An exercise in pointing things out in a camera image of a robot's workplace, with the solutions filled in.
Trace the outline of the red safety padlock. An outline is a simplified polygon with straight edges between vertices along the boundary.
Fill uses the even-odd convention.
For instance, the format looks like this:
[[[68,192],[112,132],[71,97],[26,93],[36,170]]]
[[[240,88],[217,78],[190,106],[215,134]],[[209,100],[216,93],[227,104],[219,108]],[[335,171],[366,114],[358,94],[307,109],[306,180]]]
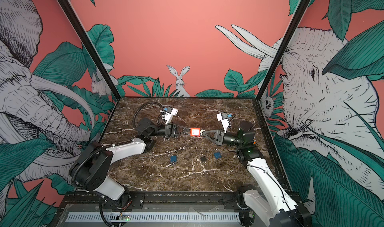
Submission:
[[[199,129],[199,128],[190,128],[190,135],[192,137],[200,137],[201,136],[201,129]]]

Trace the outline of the blue padlock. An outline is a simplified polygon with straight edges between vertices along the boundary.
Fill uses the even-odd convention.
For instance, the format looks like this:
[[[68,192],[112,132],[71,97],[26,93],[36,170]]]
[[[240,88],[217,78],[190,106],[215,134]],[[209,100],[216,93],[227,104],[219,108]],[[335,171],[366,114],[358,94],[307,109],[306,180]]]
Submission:
[[[177,163],[177,161],[178,161],[178,157],[177,156],[171,156],[170,163],[172,165],[175,165]]]
[[[222,155],[221,155],[220,152],[216,152],[216,153],[214,153],[214,157],[215,157],[216,160],[218,160],[218,159],[222,158]]]

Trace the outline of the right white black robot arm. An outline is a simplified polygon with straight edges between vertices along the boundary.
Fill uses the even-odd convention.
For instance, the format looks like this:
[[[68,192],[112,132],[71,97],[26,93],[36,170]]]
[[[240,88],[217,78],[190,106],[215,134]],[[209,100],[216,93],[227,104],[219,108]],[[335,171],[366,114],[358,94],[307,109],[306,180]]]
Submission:
[[[240,193],[238,205],[252,209],[267,227],[311,227],[312,217],[300,201],[295,201],[273,175],[255,142],[254,124],[243,121],[236,134],[221,130],[203,131],[201,135],[217,146],[235,147],[239,162],[256,180],[264,198],[257,190]]]

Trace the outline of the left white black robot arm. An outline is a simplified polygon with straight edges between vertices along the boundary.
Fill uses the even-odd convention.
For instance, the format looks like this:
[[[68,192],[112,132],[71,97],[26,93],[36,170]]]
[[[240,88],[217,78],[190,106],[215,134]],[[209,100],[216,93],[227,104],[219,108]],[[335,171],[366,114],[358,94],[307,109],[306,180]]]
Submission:
[[[157,126],[147,118],[140,120],[135,130],[138,135],[130,141],[111,145],[89,144],[69,170],[71,185],[125,207],[131,203],[132,197],[127,187],[108,176],[110,166],[122,159],[149,152],[156,143],[152,137],[174,138],[190,131],[173,123]]]

